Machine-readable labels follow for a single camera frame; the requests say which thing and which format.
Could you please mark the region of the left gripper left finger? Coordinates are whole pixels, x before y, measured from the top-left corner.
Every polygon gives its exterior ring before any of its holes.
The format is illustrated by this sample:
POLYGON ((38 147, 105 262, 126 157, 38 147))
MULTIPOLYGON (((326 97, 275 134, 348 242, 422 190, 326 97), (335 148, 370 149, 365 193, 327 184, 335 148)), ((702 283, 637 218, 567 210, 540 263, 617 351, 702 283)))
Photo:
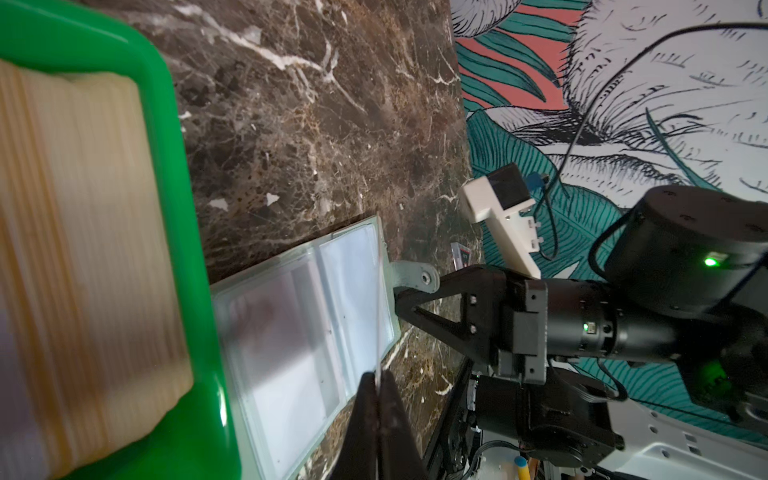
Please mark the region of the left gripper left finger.
POLYGON ((376 480, 379 455, 379 397, 376 377, 362 375, 346 434, 330 480, 376 480))

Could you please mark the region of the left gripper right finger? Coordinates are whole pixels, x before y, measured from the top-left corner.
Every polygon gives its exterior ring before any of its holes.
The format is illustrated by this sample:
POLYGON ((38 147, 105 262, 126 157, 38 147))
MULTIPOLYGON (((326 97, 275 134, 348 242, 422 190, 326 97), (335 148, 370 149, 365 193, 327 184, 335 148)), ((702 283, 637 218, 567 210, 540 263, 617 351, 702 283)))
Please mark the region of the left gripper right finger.
POLYGON ((378 386, 378 478, 427 480, 394 375, 383 370, 378 386))

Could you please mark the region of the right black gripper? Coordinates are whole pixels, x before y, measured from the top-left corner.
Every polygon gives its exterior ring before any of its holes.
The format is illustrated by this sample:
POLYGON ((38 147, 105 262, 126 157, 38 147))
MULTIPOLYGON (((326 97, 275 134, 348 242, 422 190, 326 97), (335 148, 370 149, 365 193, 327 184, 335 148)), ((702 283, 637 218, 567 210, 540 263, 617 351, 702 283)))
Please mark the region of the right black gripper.
POLYGON ((569 279, 523 280, 508 291, 504 269, 474 265, 440 279, 434 293, 399 288, 397 316, 471 360, 491 360, 494 375, 543 385, 552 357, 603 357, 618 338, 606 284, 569 279), (423 305, 458 296, 455 321, 423 305))

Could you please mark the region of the green plastic card tray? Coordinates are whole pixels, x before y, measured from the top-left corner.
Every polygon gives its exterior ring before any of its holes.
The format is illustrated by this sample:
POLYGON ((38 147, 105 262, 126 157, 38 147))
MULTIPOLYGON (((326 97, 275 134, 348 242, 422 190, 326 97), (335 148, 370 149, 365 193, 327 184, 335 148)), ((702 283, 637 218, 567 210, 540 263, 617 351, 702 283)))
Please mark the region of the green plastic card tray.
POLYGON ((155 429, 72 479, 242 473, 171 74, 140 32, 69 1, 4 1, 1 57, 45 73, 108 71, 139 90, 194 384, 155 429))

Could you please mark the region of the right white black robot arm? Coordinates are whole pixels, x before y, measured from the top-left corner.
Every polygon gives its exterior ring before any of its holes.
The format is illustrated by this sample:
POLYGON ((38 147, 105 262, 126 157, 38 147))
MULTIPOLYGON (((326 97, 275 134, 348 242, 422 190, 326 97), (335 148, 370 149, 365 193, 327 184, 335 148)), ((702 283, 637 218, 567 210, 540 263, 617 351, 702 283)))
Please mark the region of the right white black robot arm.
POLYGON ((675 365, 691 401, 767 430, 767 206, 661 186, 606 231, 593 280, 535 279, 475 265, 425 292, 400 287, 397 315, 484 368, 471 425, 582 475, 763 479, 767 454, 634 402, 562 368, 592 358, 675 365))

